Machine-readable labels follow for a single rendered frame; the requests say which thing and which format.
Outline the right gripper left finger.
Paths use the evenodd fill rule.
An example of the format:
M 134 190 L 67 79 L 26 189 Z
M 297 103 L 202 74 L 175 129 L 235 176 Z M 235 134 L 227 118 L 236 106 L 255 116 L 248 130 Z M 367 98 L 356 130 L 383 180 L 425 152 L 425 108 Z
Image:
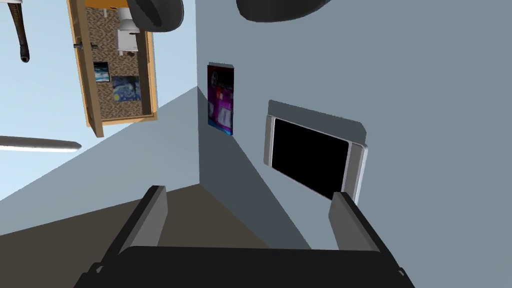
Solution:
M 166 187 L 151 186 L 116 235 L 105 255 L 116 256 L 133 246 L 157 246 L 167 215 Z

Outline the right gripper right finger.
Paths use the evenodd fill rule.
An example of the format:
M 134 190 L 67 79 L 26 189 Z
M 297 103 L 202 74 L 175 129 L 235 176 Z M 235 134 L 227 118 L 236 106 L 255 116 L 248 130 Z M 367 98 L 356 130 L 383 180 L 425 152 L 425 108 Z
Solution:
M 335 192 L 328 219 L 339 250 L 377 251 L 387 259 L 393 255 L 361 210 L 345 192 Z

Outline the blue and yellow picture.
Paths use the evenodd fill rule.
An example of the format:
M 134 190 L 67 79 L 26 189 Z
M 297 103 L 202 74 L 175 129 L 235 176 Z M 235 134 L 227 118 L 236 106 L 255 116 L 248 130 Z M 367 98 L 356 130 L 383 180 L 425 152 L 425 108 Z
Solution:
M 141 101 L 140 78 L 136 75 L 117 75 L 111 78 L 116 102 Z

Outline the grey flat blade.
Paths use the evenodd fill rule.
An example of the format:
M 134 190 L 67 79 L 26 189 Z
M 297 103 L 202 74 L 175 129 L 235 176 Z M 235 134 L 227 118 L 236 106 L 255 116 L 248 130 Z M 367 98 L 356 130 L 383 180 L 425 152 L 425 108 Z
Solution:
M 0 135 L 0 150 L 23 152 L 76 152 L 82 146 L 74 141 Z

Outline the purple picture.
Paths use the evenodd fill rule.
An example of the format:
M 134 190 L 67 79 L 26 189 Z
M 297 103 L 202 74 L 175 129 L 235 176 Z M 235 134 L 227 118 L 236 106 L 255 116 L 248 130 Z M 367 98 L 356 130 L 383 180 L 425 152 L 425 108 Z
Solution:
M 234 68 L 226 65 L 207 66 L 208 124 L 227 135 L 233 135 Z

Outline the small blue and white picture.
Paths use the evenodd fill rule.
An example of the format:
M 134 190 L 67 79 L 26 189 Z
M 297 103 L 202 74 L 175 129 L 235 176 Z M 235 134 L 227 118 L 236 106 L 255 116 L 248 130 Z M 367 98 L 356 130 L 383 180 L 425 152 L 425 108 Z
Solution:
M 111 81 L 109 64 L 106 61 L 93 62 L 94 77 L 97 83 L 108 83 Z

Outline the orange wooden door leaf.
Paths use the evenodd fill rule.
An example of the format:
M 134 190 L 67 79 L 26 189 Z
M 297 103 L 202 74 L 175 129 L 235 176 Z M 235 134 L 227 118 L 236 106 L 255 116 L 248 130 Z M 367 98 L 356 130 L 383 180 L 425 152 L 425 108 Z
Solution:
M 93 54 L 90 47 L 89 27 L 85 0 L 66 0 L 73 44 L 82 42 L 84 49 L 75 49 L 78 76 L 82 91 L 86 123 L 97 138 L 104 137 L 98 87 L 95 80 Z

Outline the black rounded shape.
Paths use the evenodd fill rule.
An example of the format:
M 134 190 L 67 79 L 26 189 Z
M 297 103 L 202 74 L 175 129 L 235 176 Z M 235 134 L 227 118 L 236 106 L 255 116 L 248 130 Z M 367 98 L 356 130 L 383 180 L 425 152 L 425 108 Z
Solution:
M 183 0 L 126 1 L 134 24 L 145 32 L 172 32 L 183 22 Z
M 317 12 L 331 0 L 235 0 L 239 14 L 256 23 L 300 19 Z

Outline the brown ridged rod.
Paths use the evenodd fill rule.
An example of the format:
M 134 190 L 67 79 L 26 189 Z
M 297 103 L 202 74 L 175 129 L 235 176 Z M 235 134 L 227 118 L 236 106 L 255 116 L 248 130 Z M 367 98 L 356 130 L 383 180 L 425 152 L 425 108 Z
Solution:
M 18 42 L 20 46 L 20 59 L 23 63 L 30 61 L 30 50 L 26 37 L 26 30 L 24 25 L 22 3 L 23 0 L 1 0 L 2 3 L 7 3 L 13 23 L 16 29 Z

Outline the black window with grey frame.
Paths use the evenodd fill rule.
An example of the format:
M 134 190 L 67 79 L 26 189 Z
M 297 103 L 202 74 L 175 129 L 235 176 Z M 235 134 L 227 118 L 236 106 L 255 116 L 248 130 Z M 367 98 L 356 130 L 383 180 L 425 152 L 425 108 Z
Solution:
M 268 103 L 264 163 L 331 200 L 359 201 L 368 147 L 363 124 L 275 100 Z

